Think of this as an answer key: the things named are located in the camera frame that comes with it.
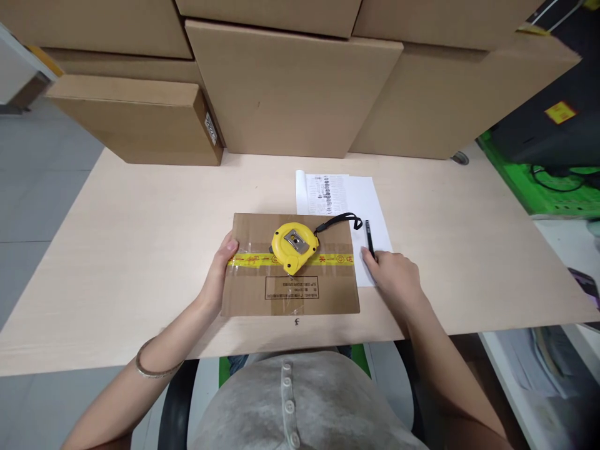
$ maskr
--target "packing tape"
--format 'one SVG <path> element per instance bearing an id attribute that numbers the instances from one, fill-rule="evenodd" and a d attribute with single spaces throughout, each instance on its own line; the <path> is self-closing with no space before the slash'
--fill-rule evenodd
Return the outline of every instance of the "packing tape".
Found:
<path id="1" fill-rule="evenodd" d="M 228 266 L 259 268 L 261 266 L 280 266 L 273 253 L 236 253 L 227 262 Z M 354 255 L 351 253 L 316 253 L 304 264 L 305 266 L 353 266 Z"/>

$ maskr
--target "green plastic basket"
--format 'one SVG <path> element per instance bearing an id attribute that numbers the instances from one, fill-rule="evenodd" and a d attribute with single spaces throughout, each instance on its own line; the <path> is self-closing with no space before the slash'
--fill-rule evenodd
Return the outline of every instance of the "green plastic basket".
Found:
<path id="1" fill-rule="evenodd" d="M 536 219 L 600 217 L 599 190 L 583 186 L 573 192 L 551 191 L 533 180 L 529 164 L 513 164 L 506 161 L 494 146 L 488 132 L 479 136 L 477 143 L 530 216 Z M 582 167 L 573 170 L 590 173 L 599 169 L 600 167 Z M 576 178 L 554 178 L 545 172 L 540 172 L 537 178 L 542 183 L 561 190 L 575 188 L 580 183 Z"/>

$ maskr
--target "light wood tabletop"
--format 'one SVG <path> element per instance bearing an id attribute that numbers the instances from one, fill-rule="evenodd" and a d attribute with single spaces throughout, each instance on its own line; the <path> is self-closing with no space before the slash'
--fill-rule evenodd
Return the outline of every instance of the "light wood tabletop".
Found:
<path id="1" fill-rule="evenodd" d="M 471 163 L 225 154 L 143 166 L 105 149 L 0 332 L 0 375 L 126 364 L 199 292 L 234 213 L 296 212 L 295 170 L 372 176 L 395 251 L 449 334 L 600 314 L 479 148 Z M 219 317 L 190 357 L 401 339 L 374 288 L 361 313 Z"/>

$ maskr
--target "chair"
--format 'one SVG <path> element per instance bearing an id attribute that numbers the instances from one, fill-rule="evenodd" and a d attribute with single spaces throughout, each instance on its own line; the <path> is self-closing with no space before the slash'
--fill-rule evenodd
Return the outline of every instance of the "chair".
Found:
<path id="1" fill-rule="evenodd" d="M 419 377 L 413 346 L 410 341 L 395 341 L 394 344 L 406 367 L 411 384 L 414 421 L 412 433 L 429 449 L 444 448 L 440 417 L 423 381 Z M 162 407 L 161 425 L 158 434 L 158 450 L 187 450 L 189 411 L 194 390 L 198 360 L 183 363 L 171 380 Z"/>

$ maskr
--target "gray shirt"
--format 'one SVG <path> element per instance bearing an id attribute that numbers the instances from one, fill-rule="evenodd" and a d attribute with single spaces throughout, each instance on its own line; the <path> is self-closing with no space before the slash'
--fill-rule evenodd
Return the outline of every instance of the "gray shirt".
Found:
<path id="1" fill-rule="evenodd" d="M 274 356 L 219 389 L 195 449 L 425 449 L 366 374 L 339 353 Z"/>

